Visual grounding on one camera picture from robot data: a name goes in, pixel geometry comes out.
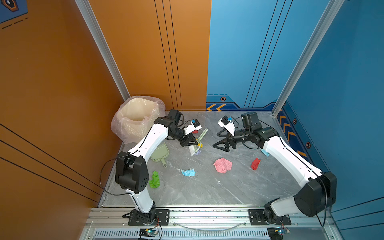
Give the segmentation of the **green hand brush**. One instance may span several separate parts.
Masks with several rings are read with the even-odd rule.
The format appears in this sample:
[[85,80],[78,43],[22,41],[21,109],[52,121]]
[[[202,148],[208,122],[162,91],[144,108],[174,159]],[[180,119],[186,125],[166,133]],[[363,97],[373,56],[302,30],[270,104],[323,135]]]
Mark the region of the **green hand brush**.
[[198,143],[197,145],[189,146],[191,156],[194,156],[200,152],[200,149],[203,147],[202,139],[204,138],[207,132],[208,132],[208,129],[203,130],[200,136],[196,139]]

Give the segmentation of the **green dustpan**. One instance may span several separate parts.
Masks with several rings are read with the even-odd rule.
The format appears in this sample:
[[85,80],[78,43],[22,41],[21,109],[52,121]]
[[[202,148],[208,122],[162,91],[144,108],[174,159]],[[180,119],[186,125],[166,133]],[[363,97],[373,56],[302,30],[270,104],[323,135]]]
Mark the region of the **green dustpan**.
[[155,151],[151,155],[151,160],[155,163],[161,162],[163,167],[166,168],[168,166],[166,158],[169,156],[169,153],[170,152],[166,143],[162,143],[155,149]]

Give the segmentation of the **green paper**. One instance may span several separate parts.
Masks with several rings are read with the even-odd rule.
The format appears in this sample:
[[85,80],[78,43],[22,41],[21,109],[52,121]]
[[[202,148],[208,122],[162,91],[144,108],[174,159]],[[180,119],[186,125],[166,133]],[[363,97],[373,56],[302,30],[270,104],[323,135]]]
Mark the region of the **green paper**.
[[152,189],[157,189],[160,186],[160,178],[157,171],[153,171],[152,179],[149,181],[149,186]]

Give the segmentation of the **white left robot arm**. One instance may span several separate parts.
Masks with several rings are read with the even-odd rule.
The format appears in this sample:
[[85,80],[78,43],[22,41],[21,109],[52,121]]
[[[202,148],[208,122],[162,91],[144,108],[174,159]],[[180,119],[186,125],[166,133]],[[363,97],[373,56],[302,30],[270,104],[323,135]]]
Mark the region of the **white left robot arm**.
[[135,204],[128,214],[131,219],[150,225],[156,220],[156,204],[149,195],[150,180],[147,162],[156,148],[168,137],[182,147],[198,145],[193,131],[202,128],[197,119],[186,127],[178,125],[182,113],[170,110],[167,116],[158,117],[145,137],[128,152],[120,152],[116,159],[115,182],[126,191]]

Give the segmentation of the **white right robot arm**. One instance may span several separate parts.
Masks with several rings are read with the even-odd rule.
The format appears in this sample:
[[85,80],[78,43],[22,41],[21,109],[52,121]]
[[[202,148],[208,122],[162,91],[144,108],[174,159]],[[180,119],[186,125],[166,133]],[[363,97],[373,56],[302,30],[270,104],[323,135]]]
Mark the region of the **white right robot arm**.
[[337,178],[332,172],[323,172],[296,153],[275,128],[270,125],[263,127],[264,122],[259,120],[257,113],[242,114],[241,119],[243,128],[237,130],[232,118],[222,117],[218,121],[222,130],[217,134],[222,139],[213,147],[229,152],[238,143],[252,142],[278,160],[301,187],[291,197],[277,198],[265,204],[262,221],[275,225],[284,217],[297,213],[314,217],[336,202]]

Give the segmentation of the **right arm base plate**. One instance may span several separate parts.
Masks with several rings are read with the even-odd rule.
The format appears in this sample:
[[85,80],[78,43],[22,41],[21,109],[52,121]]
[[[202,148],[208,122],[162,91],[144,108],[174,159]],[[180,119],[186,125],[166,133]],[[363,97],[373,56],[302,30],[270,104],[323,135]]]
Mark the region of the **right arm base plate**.
[[290,226],[292,224],[289,215],[278,217],[265,209],[249,209],[248,214],[252,226]]

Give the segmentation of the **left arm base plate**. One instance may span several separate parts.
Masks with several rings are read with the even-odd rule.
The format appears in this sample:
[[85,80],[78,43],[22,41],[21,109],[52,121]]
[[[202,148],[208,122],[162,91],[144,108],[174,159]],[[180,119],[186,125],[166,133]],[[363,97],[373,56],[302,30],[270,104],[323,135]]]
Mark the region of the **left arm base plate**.
[[152,209],[149,213],[144,214],[137,210],[132,210],[129,214],[129,226],[152,226],[160,224],[167,226],[170,220],[170,210],[168,209]]

